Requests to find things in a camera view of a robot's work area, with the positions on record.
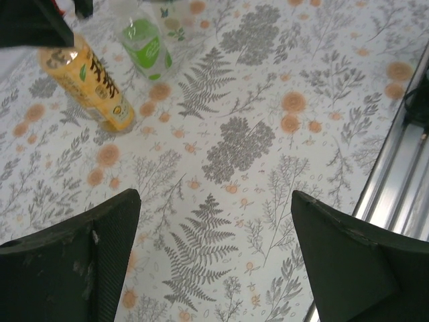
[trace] plastic bottle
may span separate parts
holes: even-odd
[[[189,0],[151,0],[151,6],[165,39],[171,42],[191,39],[195,17]]]
[[[111,0],[115,14],[115,33],[137,69],[149,80],[166,74],[172,58],[158,27],[135,0]]]
[[[40,48],[38,60],[104,130],[118,132],[133,123],[132,106],[81,35],[74,35],[73,48]]]

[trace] floral tablecloth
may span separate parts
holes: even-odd
[[[106,1],[78,22],[137,111],[103,132],[30,53],[0,84],[0,243],[133,187],[116,321],[301,321],[294,189],[350,213],[429,36],[423,0],[191,1],[195,34],[146,83]]]

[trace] yellow bottle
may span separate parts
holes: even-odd
[[[104,130],[122,131],[133,123],[132,106],[81,35],[74,35],[73,48],[39,49],[38,60]]]

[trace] patterned tablecloth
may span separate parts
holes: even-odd
[[[37,66],[0,84],[0,243],[126,188],[139,227],[116,321],[301,321],[294,189],[350,213],[429,35],[424,0],[191,2],[196,33],[150,85],[107,1],[71,26],[137,111],[97,128]]]

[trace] bottle cap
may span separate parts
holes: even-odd
[[[128,15],[139,9],[136,0],[110,0],[109,5],[115,15]]]

